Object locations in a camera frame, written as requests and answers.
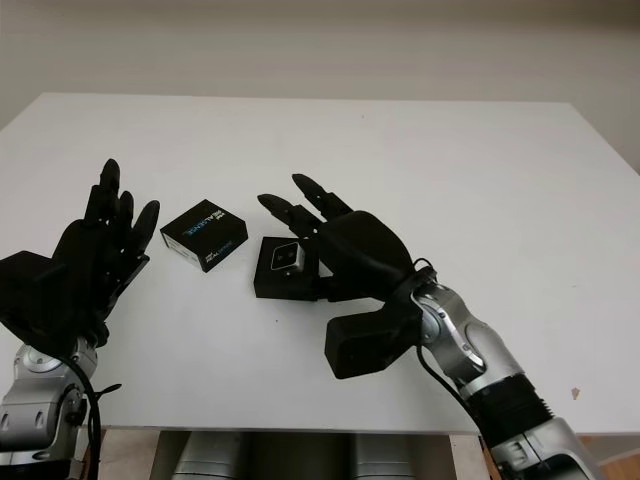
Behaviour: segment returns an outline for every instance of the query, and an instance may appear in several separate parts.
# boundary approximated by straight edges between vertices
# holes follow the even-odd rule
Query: black cable
[[[100,462],[100,450],[102,448],[102,425],[100,422],[100,407],[98,406],[98,396],[91,386],[89,377],[72,359],[61,356],[58,358],[62,363],[76,374],[80,383],[84,388],[84,393],[89,402],[89,419],[87,421],[87,435],[89,437],[89,452],[91,453],[91,461],[87,479],[98,480],[98,470]]]
[[[478,424],[478,421],[476,420],[475,415],[473,414],[473,412],[471,411],[469,406],[465,403],[465,401],[462,399],[460,394],[458,392],[456,392],[451,385],[449,385],[449,382],[447,382],[442,377],[442,375],[439,375],[438,372],[436,372],[427,363],[427,361],[424,358],[424,355],[422,355],[422,345],[416,345],[416,353],[418,354],[418,361],[420,362],[420,365],[422,365],[422,368],[424,368],[429,373],[429,375],[431,375],[433,378],[435,378],[438,381],[438,383],[440,385],[442,385],[444,387],[444,389],[447,392],[449,392],[453,398],[456,399],[456,401],[460,404],[460,406],[462,408],[464,408],[464,411],[467,412],[467,415],[469,415],[471,420],[473,420],[473,423],[475,423],[476,426],[478,427],[478,430],[480,431],[480,436],[484,438],[484,434],[482,433],[482,428],[480,428],[480,425]]]
[[[96,392],[96,400],[100,401],[100,399],[102,398],[103,395],[106,395],[107,393],[115,392],[116,390],[118,390],[120,388],[122,388],[122,384],[121,383],[114,383],[110,387],[107,387],[104,390]]]
[[[424,257],[417,258],[416,261],[413,262],[414,268],[420,262],[425,262],[427,265],[429,265],[431,268],[433,268],[433,265],[431,264],[431,262],[429,260],[427,260],[426,258],[424,258]]]

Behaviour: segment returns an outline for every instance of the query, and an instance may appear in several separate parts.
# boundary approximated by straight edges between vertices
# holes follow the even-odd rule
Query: robotic arm
[[[500,336],[437,280],[416,270],[402,241],[370,213],[353,211],[304,175],[293,180],[326,222],[274,195],[258,200],[333,272],[329,300],[372,297],[384,306],[332,319],[325,355],[337,378],[385,369],[410,347],[476,422],[505,479],[603,479],[586,449],[535,393]],[[433,355],[453,385],[424,360]]]
[[[120,168],[109,160],[91,189],[83,219],[71,223],[51,258],[22,251],[0,260],[0,321],[25,344],[14,359],[14,383],[0,407],[0,476],[76,479],[76,438],[86,413],[89,478],[97,479],[99,396],[89,378],[96,349],[107,343],[105,320],[149,261],[144,254],[158,220],[152,201],[135,225],[133,197],[118,197]]]

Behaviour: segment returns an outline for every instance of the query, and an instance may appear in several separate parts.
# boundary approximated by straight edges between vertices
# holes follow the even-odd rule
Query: white wall
[[[637,1],[0,1],[0,127],[42,91],[562,101],[640,171]]]

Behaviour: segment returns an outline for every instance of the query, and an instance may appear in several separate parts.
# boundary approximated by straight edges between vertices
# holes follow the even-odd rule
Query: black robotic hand
[[[104,345],[107,316],[149,261],[160,203],[148,203],[132,227],[133,196],[118,198],[119,186],[120,167],[109,160],[84,218],[67,227],[51,258],[22,251],[0,260],[0,320],[42,353],[68,355],[81,336]]]
[[[329,322],[325,355],[331,368],[338,378],[383,370],[420,342],[421,313],[411,301],[411,292],[422,283],[435,281],[436,272],[431,264],[416,271],[402,241],[370,213],[352,210],[309,177],[295,174],[293,181],[326,222],[302,205],[294,206],[275,195],[260,195],[258,200],[305,239],[305,248],[315,249],[331,270],[326,296],[330,300],[372,297],[385,302],[376,312]]]

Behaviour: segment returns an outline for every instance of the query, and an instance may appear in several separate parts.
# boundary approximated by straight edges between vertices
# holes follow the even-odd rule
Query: product box
[[[258,298],[318,300],[318,252],[308,240],[264,237],[253,288]]]
[[[162,238],[189,262],[208,272],[247,238],[244,220],[203,200],[160,229]]]

